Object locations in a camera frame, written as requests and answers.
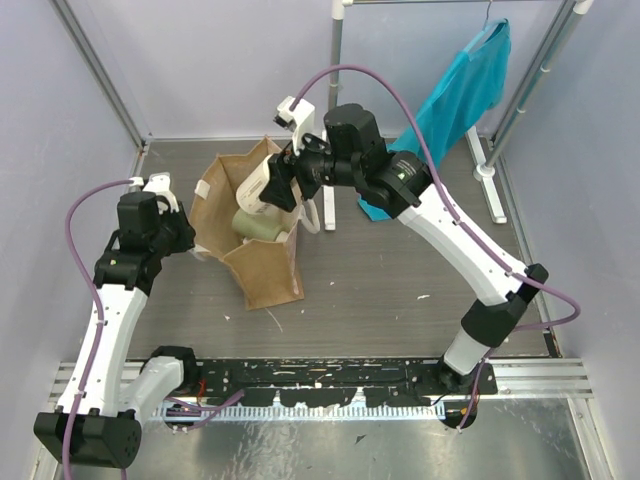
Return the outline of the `brown canvas bag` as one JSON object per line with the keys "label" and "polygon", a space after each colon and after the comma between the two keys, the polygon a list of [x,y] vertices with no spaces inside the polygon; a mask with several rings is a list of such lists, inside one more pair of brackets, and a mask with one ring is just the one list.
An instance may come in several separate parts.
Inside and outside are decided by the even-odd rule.
{"label": "brown canvas bag", "polygon": [[240,209],[236,189],[265,157],[280,152],[280,147],[265,137],[246,154],[217,155],[196,184],[189,215],[196,231],[195,253],[214,257],[228,267],[249,310],[304,298],[296,266],[298,228],[316,234],[321,227],[316,203],[304,200],[298,186],[293,185],[298,204],[292,213],[281,210],[279,221],[289,232],[285,241],[247,240],[232,229],[232,219]]}

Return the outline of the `beige round bottle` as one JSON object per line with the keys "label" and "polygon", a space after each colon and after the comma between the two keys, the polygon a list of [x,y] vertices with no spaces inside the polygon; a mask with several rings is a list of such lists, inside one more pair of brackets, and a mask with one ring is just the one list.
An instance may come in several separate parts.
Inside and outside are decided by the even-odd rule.
{"label": "beige round bottle", "polygon": [[260,199],[270,181],[269,156],[253,170],[251,174],[236,189],[236,202],[241,210],[250,215],[260,215],[270,206]]}

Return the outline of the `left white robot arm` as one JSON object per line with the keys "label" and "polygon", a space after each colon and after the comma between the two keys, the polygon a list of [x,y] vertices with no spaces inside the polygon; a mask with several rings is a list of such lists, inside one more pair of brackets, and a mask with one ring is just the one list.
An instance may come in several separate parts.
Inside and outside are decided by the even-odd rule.
{"label": "left white robot arm", "polygon": [[127,469],[142,427],[171,394],[188,396],[200,384],[189,347],[160,346],[124,387],[121,377],[132,336],[164,258],[194,246],[182,203],[168,190],[120,197],[118,227],[89,278],[93,309],[68,384],[33,431],[70,478],[75,465]]}

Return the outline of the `yellow-green round bottle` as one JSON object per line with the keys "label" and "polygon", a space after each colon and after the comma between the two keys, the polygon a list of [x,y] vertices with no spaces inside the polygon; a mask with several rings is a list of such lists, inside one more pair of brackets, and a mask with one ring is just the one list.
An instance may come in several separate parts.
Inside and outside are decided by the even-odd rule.
{"label": "yellow-green round bottle", "polygon": [[283,242],[289,232],[278,220],[266,215],[251,215],[239,209],[232,219],[232,229],[247,240]]}

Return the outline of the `white square bottle black cap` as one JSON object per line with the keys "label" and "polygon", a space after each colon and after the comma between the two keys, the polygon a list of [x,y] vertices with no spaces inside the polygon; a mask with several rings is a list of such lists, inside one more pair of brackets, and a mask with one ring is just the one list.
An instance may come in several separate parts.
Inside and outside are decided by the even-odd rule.
{"label": "white square bottle black cap", "polygon": [[278,207],[268,203],[262,204],[262,206],[258,210],[258,215],[273,219],[274,221],[281,220],[281,210]]}

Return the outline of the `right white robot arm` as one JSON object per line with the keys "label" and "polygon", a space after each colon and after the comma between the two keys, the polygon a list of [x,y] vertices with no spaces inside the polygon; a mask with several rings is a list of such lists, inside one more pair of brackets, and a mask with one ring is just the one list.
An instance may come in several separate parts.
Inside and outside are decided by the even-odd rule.
{"label": "right white robot arm", "polygon": [[430,243],[477,297],[438,370],[444,390],[462,393],[473,383],[476,365],[515,329],[548,271],[500,249],[436,186],[415,154],[389,150],[370,111],[358,104],[328,111],[325,139],[313,135],[314,117],[314,106],[303,100],[288,97],[278,106],[275,123],[293,135],[285,151],[266,161],[269,181],[261,201],[290,211],[295,188],[307,200],[323,186],[352,187]]}

